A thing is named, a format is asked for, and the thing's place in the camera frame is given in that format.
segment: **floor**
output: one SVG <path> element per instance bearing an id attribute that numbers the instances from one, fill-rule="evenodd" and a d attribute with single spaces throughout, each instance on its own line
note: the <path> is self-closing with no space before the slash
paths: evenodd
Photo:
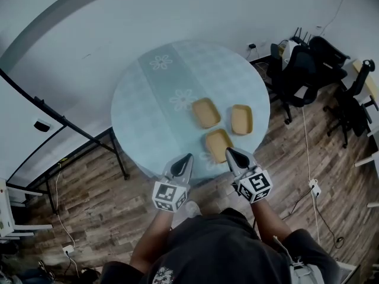
<path id="1" fill-rule="evenodd" d="M 265 73 L 256 67 L 263 78 Z M 333 237 L 318 217 L 320 243 L 331 255 L 345 263 L 359 264 L 366 259 L 379 226 L 379 214 L 366 208 L 379 200 L 378 177 L 372 164 L 355 168 L 354 162 L 375 151 L 370 140 L 349 134 L 349 146 L 342 148 L 343 135 L 326 135 L 333 119 L 322 108 L 335 104 L 335 86 L 324 88 L 316 102 L 304 108 L 308 132 L 311 178 L 318 180 L 322 193 L 317 204 L 324 219 L 338 237 L 345 237 L 341 249 L 333 248 Z M 291 108 L 294 121 L 284 124 L 285 112 L 279 102 L 271 105 L 267 135 L 255 152 L 255 158 L 268 170 L 274 184 L 269 202 L 281 217 L 288 215 L 296 201 L 307 192 L 308 169 L 306 140 L 301 109 Z M 124 181 L 115 155 L 98 148 L 73 166 L 62 171 L 58 180 L 59 210 L 62 222 L 75 240 L 72 258 L 80 267 L 102 266 L 110 260 L 128 262 L 138 239 L 155 215 L 150 200 L 153 183 L 126 156 L 122 159 L 131 174 Z M 203 213 L 220 212 L 228 206 L 241 211 L 252 224 L 248 203 L 230 186 L 232 177 L 222 175 L 193 190 L 191 197 Z M 55 190 L 54 180 L 50 189 Z M 47 197 L 34 198 L 28 208 L 31 222 L 50 222 L 53 229 L 23 239 L 20 253 L 8 262 L 23 269 L 43 259 L 56 274 L 69 264 L 62 247 L 70 238 L 52 214 Z M 306 228 L 316 238 L 316 222 L 311 196 L 306 196 L 295 213 L 286 219 L 292 229 Z M 73 266 L 68 273 L 74 273 Z"/>

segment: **black office chair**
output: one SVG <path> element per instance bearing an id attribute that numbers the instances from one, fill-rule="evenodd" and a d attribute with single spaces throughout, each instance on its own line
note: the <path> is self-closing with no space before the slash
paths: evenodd
<path id="1" fill-rule="evenodd" d="M 325 84 L 341 83 L 341 80 L 348 75 L 342 66 L 350 57 L 336 49 L 324 38 L 313 37 L 309 41 L 309 49 L 317 61 L 323 64 L 320 67 L 320 75 Z"/>
<path id="2" fill-rule="evenodd" d="M 272 84 L 266 83 L 268 89 L 276 94 L 270 103 L 280 99 L 283 108 L 287 112 L 288 119 L 284 122 L 288 125 L 292 122 L 290 105 L 303 107 L 311 104 L 317 97 L 317 91 L 323 86 L 319 79 L 319 65 L 315 61 L 311 51 L 303 46 L 295 46 L 288 65 L 282 70 L 282 58 L 276 44 L 271 45 L 271 61 L 267 69 L 267 75 Z M 295 93 L 302 87 L 307 87 L 302 98 Z"/>
<path id="3" fill-rule="evenodd" d="M 352 86 L 349 89 L 346 89 L 344 86 L 337 88 L 334 97 L 337 99 L 338 106 L 333 109 L 329 106 L 323 108 L 325 112 L 330 111 L 334 117 L 338 119 L 338 123 L 327 132 L 327 135 L 330 136 L 333 130 L 342 126 L 343 136 L 345 138 L 345 143 L 343 144 L 344 148 L 348 146 L 349 130 L 353 129 L 355 135 L 359 137 L 368 129 L 367 121 L 372 123 L 366 108 L 375 105 L 375 108 L 379 111 L 378 105 L 371 95 L 371 100 L 362 105 L 354 98 L 354 96 L 361 93 L 369 72 L 373 72 L 374 70 L 375 63 L 372 60 L 364 60 L 358 77 Z"/>

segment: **light blue tablecloth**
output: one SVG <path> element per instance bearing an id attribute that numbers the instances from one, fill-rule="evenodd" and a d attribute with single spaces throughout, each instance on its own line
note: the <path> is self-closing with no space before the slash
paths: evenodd
<path id="1" fill-rule="evenodd" d="M 192 102 L 208 97 L 221 122 L 201 128 Z M 234 104 L 253 111 L 253 133 L 232 133 Z M 183 153 L 194 155 L 191 184 L 229 170 L 205 147 L 205 135 L 224 128 L 235 147 L 254 152 L 269 120 L 269 98 L 258 72 L 240 55 L 212 43 L 180 41 L 142 55 L 126 70 L 112 101 L 112 125 L 125 153 L 147 175 L 160 175 L 166 163 Z"/>

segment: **black metal frame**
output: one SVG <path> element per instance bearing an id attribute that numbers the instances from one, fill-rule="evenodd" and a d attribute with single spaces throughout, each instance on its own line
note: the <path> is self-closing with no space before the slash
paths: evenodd
<path id="1" fill-rule="evenodd" d="M 125 180 L 128 180 L 130 178 L 130 175 L 125 171 L 125 168 L 122 164 L 122 161 L 121 161 L 121 158 L 118 154 L 118 151 L 117 151 L 117 148 L 115 146 L 115 142 L 114 142 L 114 132 L 113 132 L 113 129 L 110 128 L 109 130 L 107 130 L 106 132 L 109 134 L 110 136 L 110 139 L 111 139 L 111 142 L 112 142 L 112 145 L 113 145 L 113 148 L 112 147 L 109 147 L 107 145 L 105 145 L 103 142 L 101 142 L 98 138 L 94 138 L 93 136 L 91 136 L 90 134 L 86 133 L 84 130 L 80 129 L 79 127 L 77 127 L 75 124 L 71 123 L 70 121 L 68 121 L 65 116 L 62 116 L 60 114 L 58 114 L 55 110 L 53 110 L 52 108 L 50 108 L 43 100 L 41 99 L 38 99 L 37 97 L 34 97 L 32 98 L 29 94 L 27 94 L 22 88 L 20 88 L 10 77 L 8 77 L 7 74 L 5 74 L 3 72 L 2 69 L 0 69 L 0 75 L 3 77 L 3 79 L 5 81 L 8 82 L 9 85 L 11 85 L 18 93 L 20 93 L 26 100 L 28 100 L 29 102 L 31 102 L 33 105 L 35 105 L 36 107 L 38 107 L 40 110 L 42 110 L 45 114 L 49 115 L 50 117 L 52 117 L 54 120 L 56 120 L 57 122 L 61 123 L 63 126 L 57 130 L 54 134 L 52 134 L 47 140 L 45 140 L 40 146 L 37 147 L 37 149 L 35 149 L 21 164 L 20 166 L 13 172 L 13 174 L 8 178 L 7 180 L 7 186 L 9 187 L 13 187 L 13 188 L 17 188 L 17 189 L 22 189 L 24 191 L 31 191 L 31 192 L 40 192 L 40 193 L 43 193 L 45 195 L 48 195 L 49 196 L 49 201 L 50 201 L 50 204 L 52 206 L 52 210 L 55 214 L 57 214 L 57 211 L 54 207 L 54 203 L 53 203 L 53 199 L 52 199 L 52 195 L 51 195 L 51 192 L 50 192 L 50 188 L 49 188 L 49 179 L 52 178 L 53 176 L 57 175 L 61 170 L 63 170 L 64 168 L 70 166 L 72 163 L 74 163 L 75 161 L 79 160 L 81 157 L 85 156 L 86 154 L 88 154 L 90 151 L 92 151 L 93 149 L 95 149 L 97 146 L 101 146 L 103 148 L 105 148 L 106 150 L 109 150 L 111 151 L 112 153 L 114 153 L 116 155 L 116 158 L 117 158 L 117 161 L 118 161 L 118 164 L 120 165 L 120 169 L 124 175 L 124 179 Z M 13 185 L 11 183 L 9 183 L 9 180 L 16 174 L 16 172 L 26 163 L 26 161 L 28 161 L 30 159 L 30 157 L 32 157 L 38 150 L 41 149 L 41 147 L 43 147 L 49 140 L 51 140 L 54 136 L 56 136 L 59 132 L 61 132 L 64 128 L 66 127 L 69 127 L 71 128 L 73 131 L 77 132 L 78 134 L 86 137 L 89 142 L 87 142 L 85 144 L 84 147 L 80 147 L 79 149 L 83 149 L 85 147 L 87 147 L 89 144 L 92 144 L 92 143 L 95 143 L 96 146 L 94 147 L 91 147 L 89 150 L 86 150 L 85 152 L 77 155 L 76 157 L 74 157 L 73 159 L 70 159 L 68 162 L 64 163 L 64 165 L 60 165 L 60 162 L 57 163 L 57 165 L 60 165 L 59 169 L 55 170 L 54 172 L 50 173 L 52 168 L 50 168 L 49 170 L 47 170 L 46 172 L 44 172 L 42 175 L 40 175 L 37 179 L 35 179 L 31 184 L 29 184 L 29 186 L 27 188 L 23 188 L 23 187 L 20 187 L 20 186 L 17 186 L 17 185 Z M 38 187 L 40 185 L 42 185 L 43 183 L 46 184 L 46 191 L 42 191 L 40 189 L 38 189 Z"/>

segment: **wooden tray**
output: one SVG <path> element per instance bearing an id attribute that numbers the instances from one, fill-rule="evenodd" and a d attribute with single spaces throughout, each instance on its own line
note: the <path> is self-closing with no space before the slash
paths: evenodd
<path id="1" fill-rule="evenodd" d="M 232 130 L 237 135 L 247 135 L 253 131 L 253 113 L 247 105 L 232 108 Z"/>
<path id="2" fill-rule="evenodd" d="M 221 116 L 210 98 L 195 101 L 192 103 L 192 110 L 203 128 L 210 128 L 221 121 Z"/>
<path id="3" fill-rule="evenodd" d="M 231 139 L 222 128 L 208 133 L 205 137 L 205 144 L 217 163 L 224 163 L 226 148 L 233 147 Z"/>

